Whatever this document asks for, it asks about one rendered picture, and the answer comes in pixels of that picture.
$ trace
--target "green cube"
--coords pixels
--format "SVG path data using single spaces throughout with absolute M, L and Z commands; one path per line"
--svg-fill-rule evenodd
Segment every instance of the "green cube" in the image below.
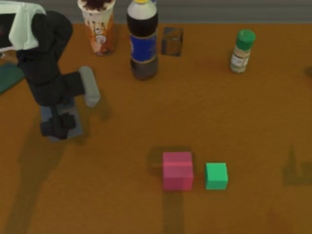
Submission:
M 228 184 L 228 170 L 226 163 L 206 163 L 205 179 L 206 190 L 225 190 Z

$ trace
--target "yellow bottle cap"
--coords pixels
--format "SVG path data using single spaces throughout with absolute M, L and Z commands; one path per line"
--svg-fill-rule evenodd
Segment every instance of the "yellow bottle cap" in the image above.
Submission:
M 149 0 L 134 0 L 136 3 L 147 3 Z

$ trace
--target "shaker label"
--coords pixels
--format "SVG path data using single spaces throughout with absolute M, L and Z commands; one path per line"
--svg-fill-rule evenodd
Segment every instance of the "shaker label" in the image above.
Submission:
M 246 66 L 248 63 L 249 57 L 239 58 L 235 54 L 232 54 L 231 64 L 237 67 Z
M 137 63 L 148 63 L 157 56 L 156 33 L 149 37 L 139 38 L 130 35 L 131 58 Z

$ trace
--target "dark liquid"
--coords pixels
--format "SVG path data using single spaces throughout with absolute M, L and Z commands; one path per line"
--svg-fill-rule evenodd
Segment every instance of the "dark liquid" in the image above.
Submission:
M 130 33 L 136 37 L 148 37 L 155 33 L 158 26 L 158 13 L 149 19 L 139 20 L 127 14 L 127 23 Z M 157 57 L 148 63 L 137 63 L 130 59 L 133 76 L 138 80 L 148 80 L 156 75 L 158 71 Z

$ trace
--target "brown table surface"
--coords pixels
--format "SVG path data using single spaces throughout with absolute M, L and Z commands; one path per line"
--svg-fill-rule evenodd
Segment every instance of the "brown table surface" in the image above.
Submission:
M 103 95 L 95 109 L 77 98 L 82 137 L 43 138 L 25 81 L 0 97 L 1 234 L 311 232 L 312 187 L 285 186 L 282 169 L 292 147 L 294 167 L 312 155 L 312 80 L 303 73 L 312 64 L 312 26 L 175 26 L 184 28 L 183 55 L 159 56 L 159 75 L 138 82 L 125 25 L 104 58 L 75 25 L 61 70 L 91 66 Z M 242 28 L 257 41 L 246 73 L 235 75 L 228 58 Z M 193 151 L 193 191 L 162 192 L 166 150 Z M 204 163 L 219 161 L 229 186 L 206 191 Z

